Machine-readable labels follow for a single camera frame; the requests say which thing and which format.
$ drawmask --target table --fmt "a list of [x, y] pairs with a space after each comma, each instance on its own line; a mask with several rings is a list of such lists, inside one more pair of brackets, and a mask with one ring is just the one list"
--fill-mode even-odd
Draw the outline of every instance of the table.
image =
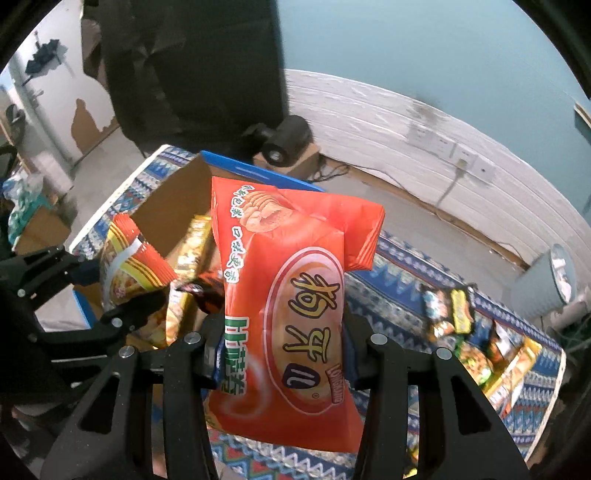
[[[111, 218], [118, 212], [133, 212], [166, 177], [194, 159], [176, 147], [163, 147], [150, 157], [96, 212], [76, 237], [70, 251], [94, 257], [101, 249]], [[414, 249], [383, 232], [378, 241], [372, 271], [346, 274], [346, 295], [354, 313], [365, 316], [374, 331], [383, 333], [405, 348], [430, 352], [423, 336], [420, 286], [457, 286], [463, 279]], [[504, 423], [524, 459], [540, 440], [556, 402], [566, 355], [543, 332], [483, 293], [476, 295], [476, 321], [494, 320], [527, 335], [543, 346], [524, 387]], [[353, 391], [353, 399], [364, 416], [369, 396]], [[408, 445], [418, 441], [418, 395], [409, 389]], [[241, 475], [256, 480], [330, 478], [346, 480], [353, 474], [355, 455], [318, 452], [271, 445], [210, 429], [214, 455]]]

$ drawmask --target red snack bag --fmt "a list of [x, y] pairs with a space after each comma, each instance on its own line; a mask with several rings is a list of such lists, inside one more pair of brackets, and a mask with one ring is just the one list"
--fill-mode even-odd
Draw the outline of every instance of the red snack bag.
[[[109, 226], [100, 255], [100, 284], [107, 312], [132, 298], [166, 287], [177, 274], [142, 236], [126, 213], [118, 213]], [[166, 305], [148, 317], [134, 335], [158, 348], [166, 347]]]
[[343, 380], [343, 272], [372, 266], [381, 205], [212, 179], [226, 290], [225, 374], [213, 427], [267, 443], [356, 452], [363, 425]]

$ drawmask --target metal screw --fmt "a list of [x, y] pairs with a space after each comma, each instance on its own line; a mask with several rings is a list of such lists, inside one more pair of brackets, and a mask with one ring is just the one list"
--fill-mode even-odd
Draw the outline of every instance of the metal screw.
[[133, 348], [131, 345], [125, 345], [119, 349], [119, 356], [121, 358], [127, 358], [129, 356], [132, 356], [134, 353], [135, 348]]
[[371, 337], [369, 337], [369, 340], [371, 340], [374, 345], [386, 345], [386, 342], [388, 342], [388, 337], [381, 333], [374, 333]]
[[452, 357], [452, 353], [447, 348], [438, 348], [435, 353], [441, 360], [449, 360]]
[[189, 345], [197, 343], [199, 340], [201, 340], [201, 335], [199, 335], [197, 332], [189, 332], [184, 337], [185, 343], [188, 343]]

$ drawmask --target cardboard box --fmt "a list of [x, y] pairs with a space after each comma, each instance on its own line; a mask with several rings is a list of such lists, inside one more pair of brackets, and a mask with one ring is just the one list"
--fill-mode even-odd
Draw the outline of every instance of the cardboard box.
[[15, 251], [24, 255], [42, 248], [65, 243], [71, 230], [61, 220], [57, 212], [39, 207], [18, 239]]
[[[194, 215], [206, 215], [210, 210], [212, 176], [243, 178], [226, 170], [210, 167], [198, 155], [188, 165], [164, 180], [131, 215], [145, 239], [173, 268], [176, 266], [178, 252], [191, 219]], [[215, 258], [219, 254], [214, 252], [212, 256]], [[76, 286], [76, 291], [86, 297], [97, 318], [100, 317], [100, 285]], [[194, 327], [198, 327], [204, 315], [197, 309], [190, 315], [193, 316]], [[137, 345], [137, 341], [142, 342], [135, 339], [134, 345], [141, 348], [142, 345]]]

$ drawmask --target electrical outlet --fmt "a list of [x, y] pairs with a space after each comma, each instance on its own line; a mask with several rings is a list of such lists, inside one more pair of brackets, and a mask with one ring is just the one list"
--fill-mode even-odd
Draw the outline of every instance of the electrical outlet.
[[491, 184], [495, 179], [496, 166], [493, 162], [482, 158], [480, 155], [475, 155], [474, 161], [468, 166], [467, 171], [477, 179]]
[[427, 127], [422, 125], [412, 123], [410, 125], [410, 129], [408, 130], [407, 140], [408, 143], [413, 147], [429, 150], [433, 135], [433, 130], [429, 130]]
[[477, 155], [475, 152], [466, 148], [461, 143], [458, 143], [456, 144], [456, 148], [454, 148], [452, 155], [449, 158], [449, 161], [458, 168], [462, 168], [462, 165], [466, 165], [466, 167], [462, 170], [468, 170], [470, 169], [470, 166], [474, 163], [476, 157]]
[[456, 143], [451, 138], [434, 133], [428, 150], [439, 158], [449, 161], [449, 157], [452, 154], [455, 145]]

